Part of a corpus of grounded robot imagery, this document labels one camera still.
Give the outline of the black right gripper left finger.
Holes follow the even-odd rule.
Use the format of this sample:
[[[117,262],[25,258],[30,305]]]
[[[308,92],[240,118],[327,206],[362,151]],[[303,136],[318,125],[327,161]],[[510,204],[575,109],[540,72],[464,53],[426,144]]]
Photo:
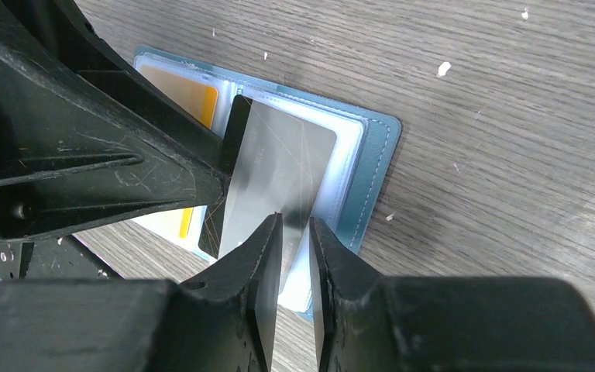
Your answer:
[[[0,284],[0,371],[268,371],[283,220],[201,273]]]

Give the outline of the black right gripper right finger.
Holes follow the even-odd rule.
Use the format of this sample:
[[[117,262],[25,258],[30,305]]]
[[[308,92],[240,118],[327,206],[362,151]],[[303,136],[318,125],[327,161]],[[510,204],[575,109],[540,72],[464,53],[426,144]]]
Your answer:
[[[595,371],[595,315],[571,284],[387,276],[309,227],[320,371]]]

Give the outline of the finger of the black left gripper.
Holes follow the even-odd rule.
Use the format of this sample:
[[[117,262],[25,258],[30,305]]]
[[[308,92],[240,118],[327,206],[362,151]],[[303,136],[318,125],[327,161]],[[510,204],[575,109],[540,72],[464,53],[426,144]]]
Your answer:
[[[221,140],[73,1],[0,1],[0,243],[222,199]]]

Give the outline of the orange VIP credit card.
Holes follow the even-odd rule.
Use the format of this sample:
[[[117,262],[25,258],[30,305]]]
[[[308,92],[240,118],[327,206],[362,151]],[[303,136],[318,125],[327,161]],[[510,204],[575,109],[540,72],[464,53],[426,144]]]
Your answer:
[[[203,126],[212,127],[218,101],[217,88],[150,65],[141,66],[139,72]],[[204,210],[203,207],[176,209],[133,221],[180,246],[192,246],[198,240]]]

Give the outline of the blue card holder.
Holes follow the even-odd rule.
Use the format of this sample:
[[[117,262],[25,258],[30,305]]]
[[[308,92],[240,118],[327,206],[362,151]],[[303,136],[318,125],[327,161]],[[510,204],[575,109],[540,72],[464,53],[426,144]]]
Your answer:
[[[344,140],[351,144],[343,145],[345,149],[349,148],[349,154],[342,155],[342,150],[337,150],[337,154],[332,155],[330,163],[334,165],[328,166],[331,168],[328,172],[338,172],[343,181],[335,181],[334,175],[325,177],[322,188],[326,190],[321,193],[324,196],[318,196],[312,214],[323,219],[337,238],[358,254],[401,134],[402,125],[398,119],[150,46],[138,46],[133,66],[143,75],[159,72],[169,76],[167,84],[161,82],[161,77],[147,77],[168,97],[171,96],[169,84],[179,81],[202,84],[217,91],[215,118],[209,119],[207,127],[220,137],[225,134],[225,119],[232,110],[235,94],[250,98],[259,96],[273,108],[287,109],[284,111],[301,118],[324,120],[327,115],[335,117],[336,128],[342,129]],[[171,99],[178,104],[179,98]],[[208,253],[207,243],[198,242],[199,238],[206,237],[202,228],[207,214],[207,207],[199,206],[157,212],[132,221],[213,264],[218,253]],[[296,258],[291,259],[287,279],[280,284],[278,304],[312,322],[307,250],[307,243],[301,243]]]

